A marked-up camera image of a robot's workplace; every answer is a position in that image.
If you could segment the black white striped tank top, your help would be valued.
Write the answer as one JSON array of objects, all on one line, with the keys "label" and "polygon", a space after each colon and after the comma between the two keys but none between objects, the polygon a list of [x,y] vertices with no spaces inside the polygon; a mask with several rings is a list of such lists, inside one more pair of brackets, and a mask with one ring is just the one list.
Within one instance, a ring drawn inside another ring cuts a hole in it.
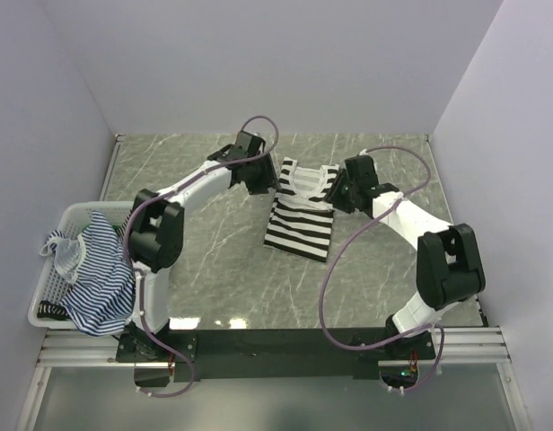
[{"label": "black white striped tank top", "polygon": [[263,244],[305,259],[324,262],[329,255],[334,209],[324,200],[340,171],[337,164],[304,168],[286,157],[280,190],[270,210]]}]

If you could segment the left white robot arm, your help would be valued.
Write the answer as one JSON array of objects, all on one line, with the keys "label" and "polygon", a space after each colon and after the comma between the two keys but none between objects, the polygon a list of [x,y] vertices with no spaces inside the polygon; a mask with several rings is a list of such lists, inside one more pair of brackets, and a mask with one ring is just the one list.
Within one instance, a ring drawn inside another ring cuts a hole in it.
[{"label": "left white robot arm", "polygon": [[183,250],[185,223],[212,198],[244,184],[251,195],[277,190],[278,175],[266,141],[247,131],[210,154],[190,175],[165,189],[139,191],[124,235],[124,246],[136,280],[136,302],[130,320],[141,330],[136,349],[156,361],[168,352],[159,332],[168,326],[170,267]]}]

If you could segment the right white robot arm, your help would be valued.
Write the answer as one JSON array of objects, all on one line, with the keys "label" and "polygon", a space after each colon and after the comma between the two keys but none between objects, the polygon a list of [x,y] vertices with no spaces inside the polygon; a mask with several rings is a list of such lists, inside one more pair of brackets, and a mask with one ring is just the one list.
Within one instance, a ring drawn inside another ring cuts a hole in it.
[{"label": "right white robot arm", "polygon": [[482,292],[486,279],[473,229],[431,215],[409,200],[414,190],[401,191],[380,183],[368,151],[346,159],[325,197],[334,208],[352,214],[360,211],[370,220],[342,244],[345,251],[366,230],[384,224],[417,253],[417,291],[386,321],[383,339],[360,350],[384,347],[402,358],[415,346],[414,337],[437,326],[453,307]]}]

